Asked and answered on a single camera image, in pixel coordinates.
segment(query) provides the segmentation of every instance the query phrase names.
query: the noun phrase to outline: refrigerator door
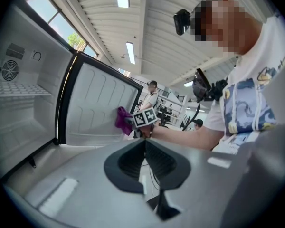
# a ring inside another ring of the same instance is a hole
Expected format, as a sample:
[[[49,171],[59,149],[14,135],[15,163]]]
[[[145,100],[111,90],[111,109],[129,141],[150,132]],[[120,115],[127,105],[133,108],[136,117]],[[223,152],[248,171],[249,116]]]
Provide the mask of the refrigerator door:
[[[115,127],[117,108],[133,113],[142,87],[106,64],[78,52],[61,102],[60,143],[104,146],[124,136]]]

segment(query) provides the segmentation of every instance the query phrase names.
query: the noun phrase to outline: person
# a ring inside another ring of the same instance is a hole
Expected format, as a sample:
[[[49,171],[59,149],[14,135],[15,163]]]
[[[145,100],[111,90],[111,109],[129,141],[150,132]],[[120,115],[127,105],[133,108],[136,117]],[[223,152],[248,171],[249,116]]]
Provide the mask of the person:
[[[143,111],[145,109],[153,107],[156,114],[158,113],[157,111],[157,100],[158,100],[158,93],[157,93],[157,82],[152,80],[148,83],[148,94],[144,98],[141,106],[139,107],[138,111]]]
[[[194,129],[195,130],[198,130],[198,129],[200,129],[202,126],[203,126],[203,120],[201,120],[201,119],[196,119],[196,120],[194,120]]]
[[[261,131],[276,125],[262,91],[285,63],[285,21],[279,15],[262,23],[235,0],[203,0],[197,7],[200,10],[195,8],[190,14],[190,32],[196,40],[212,41],[240,57],[227,76],[222,97],[213,101],[198,131],[155,126],[152,138],[236,154],[243,143],[254,141]],[[149,136],[150,126],[141,131]]]

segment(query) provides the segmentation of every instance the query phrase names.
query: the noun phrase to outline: ceiling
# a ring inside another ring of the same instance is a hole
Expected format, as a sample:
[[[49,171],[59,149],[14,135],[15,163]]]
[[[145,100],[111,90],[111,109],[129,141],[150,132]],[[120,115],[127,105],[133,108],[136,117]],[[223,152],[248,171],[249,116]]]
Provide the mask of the ceiling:
[[[178,36],[175,32],[173,15],[180,9],[191,11],[199,1],[130,0],[129,8],[119,8],[117,0],[75,2],[96,31],[100,46],[112,57],[112,66],[180,89],[178,85],[193,76],[197,67],[207,69],[207,76],[213,81],[230,71],[228,60],[225,64],[225,59],[206,55],[188,33]],[[255,0],[238,1],[259,20],[266,19]],[[134,44],[135,65],[127,55],[127,41]],[[217,71],[211,73],[209,69],[213,67]]]

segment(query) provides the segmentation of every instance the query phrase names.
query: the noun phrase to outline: refrigerator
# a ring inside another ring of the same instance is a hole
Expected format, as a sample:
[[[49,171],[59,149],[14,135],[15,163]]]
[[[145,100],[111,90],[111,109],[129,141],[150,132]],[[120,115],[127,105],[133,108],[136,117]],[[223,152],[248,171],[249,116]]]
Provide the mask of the refrigerator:
[[[77,153],[120,142],[117,108],[132,113],[141,91],[14,0],[0,26],[0,178],[27,164],[37,171],[36,155],[58,145]]]

